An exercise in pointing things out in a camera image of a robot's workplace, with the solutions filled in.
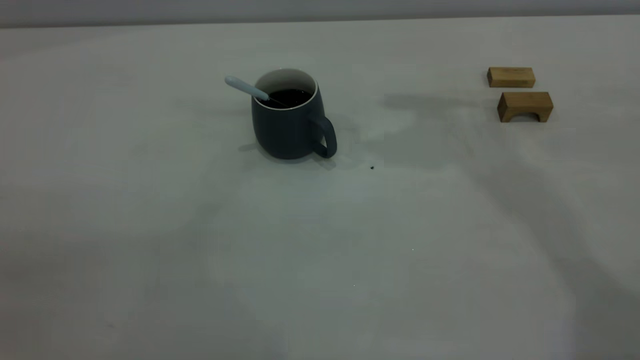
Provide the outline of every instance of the spoon handle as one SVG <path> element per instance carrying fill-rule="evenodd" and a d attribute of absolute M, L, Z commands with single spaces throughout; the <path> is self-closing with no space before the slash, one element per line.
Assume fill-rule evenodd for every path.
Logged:
<path fill-rule="evenodd" d="M 242 92 L 246 92 L 247 94 L 251 96 L 255 96 L 258 99 L 265 100 L 265 101 L 269 100 L 269 95 L 266 92 L 259 90 L 255 86 L 251 86 L 245 83 L 244 81 L 238 79 L 235 76 L 225 77 L 225 82 L 227 83 L 227 85 L 231 86 L 232 88 L 236 88 Z"/>

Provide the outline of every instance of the mug handle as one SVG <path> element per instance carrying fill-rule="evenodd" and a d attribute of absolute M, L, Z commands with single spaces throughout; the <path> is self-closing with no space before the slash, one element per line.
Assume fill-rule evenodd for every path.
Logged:
<path fill-rule="evenodd" d="M 333 125 L 326 117 L 313 117 L 310 119 L 310 121 L 320 127 L 320 130 L 324 135 L 324 141 L 326 142 L 326 147 L 319 142 L 312 144 L 311 146 L 314 152 L 316 152 L 316 154 L 322 156 L 323 158 L 331 158 L 338 150 L 338 144 L 335 141 L 335 131 L 333 130 Z"/>

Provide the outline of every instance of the mug rim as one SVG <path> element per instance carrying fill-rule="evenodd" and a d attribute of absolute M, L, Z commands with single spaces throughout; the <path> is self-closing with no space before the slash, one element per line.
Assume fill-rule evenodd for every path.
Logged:
<path fill-rule="evenodd" d="M 308 104 L 309 102 L 311 102 L 311 100 L 313 100 L 313 99 L 316 97 L 316 94 L 318 93 L 318 82 L 316 81 L 316 79 L 315 79 L 313 76 L 311 76 L 311 75 L 307 74 L 306 72 L 304 72 L 304 71 L 302 71 L 302 70 L 300 70 L 300 69 L 293 68 L 293 67 L 280 67 L 280 68 L 278 68 L 278 69 L 271 70 L 271 71 L 269 71 L 269 72 L 267 72 L 267 73 L 263 74 L 263 75 L 262 75 L 258 80 L 256 80 L 255 84 L 257 84 L 257 83 L 258 83 L 260 80 L 262 80 L 262 78 L 264 78 L 265 76 L 267 76 L 267 75 L 269 75 L 269 74 L 272 74 L 272 73 L 274 73 L 274 72 L 282 71 L 282 70 L 295 70 L 295 71 L 299 71 L 299 72 L 303 73 L 304 75 L 306 75 L 306 76 L 310 77 L 310 78 L 311 78 L 311 80 L 313 80 L 313 81 L 314 81 L 314 93 L 313 93 L 313 95 L 311 95 L 311 97 L 309 98 L 309 100 L 307 100 L 307 101 L 303 102 L 302 104 L 300 104 L 300 105 L 298 105 L 298 106 L 294 106 L 293 108 L 286 108 L 286 109 L 278 109 L 278 108 L 272 108 L 272 107 L 270 107 L 270 106 L 266 106 L 265 104 L 262 104 L 260 101 L 258 101 L 258 98 L 256 98 L 255 96 L 252 96 L 252 97 L 253 97 L 253 101 L 257 102 L 260 106 L 262 106 L 262 107 L 264 107 L 264 108 L 266 108 L 266 109 L 269 109 L 269 110 L 276 110 L 276 111 L 289 111 L 289 110 L 295 110 L 295 109 L 301 108 L 302 106 L 304 106 L 304 105 Z"/>

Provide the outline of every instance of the white tablecloth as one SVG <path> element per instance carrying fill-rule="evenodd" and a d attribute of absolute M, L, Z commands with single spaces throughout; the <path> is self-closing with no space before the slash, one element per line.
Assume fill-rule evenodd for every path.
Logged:
<path fill-rule="evenodd" d="M 640 16 L 0 31 L 3 359 L 640 356 Z M 499 122 L 489 66 L 548 123 Z M 278 161 L 249 82 L 313 75 Z"/>

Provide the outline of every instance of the wooden bridge block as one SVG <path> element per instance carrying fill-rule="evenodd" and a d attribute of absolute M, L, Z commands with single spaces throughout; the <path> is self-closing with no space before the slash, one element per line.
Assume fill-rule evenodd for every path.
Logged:
<path fill-rule="evenodd" d="M 530 67 L 490 67 L 486 77 L 492 88 L 532 88 L 536 83 Z"/>
<path fill-rule="evenodd" d="M 501 122 L 509 122 L 515 115 L 534 113 L 539 122 L 547 122 L 554 103 L 548 92 L 503 92 L 498 103 Z"/>

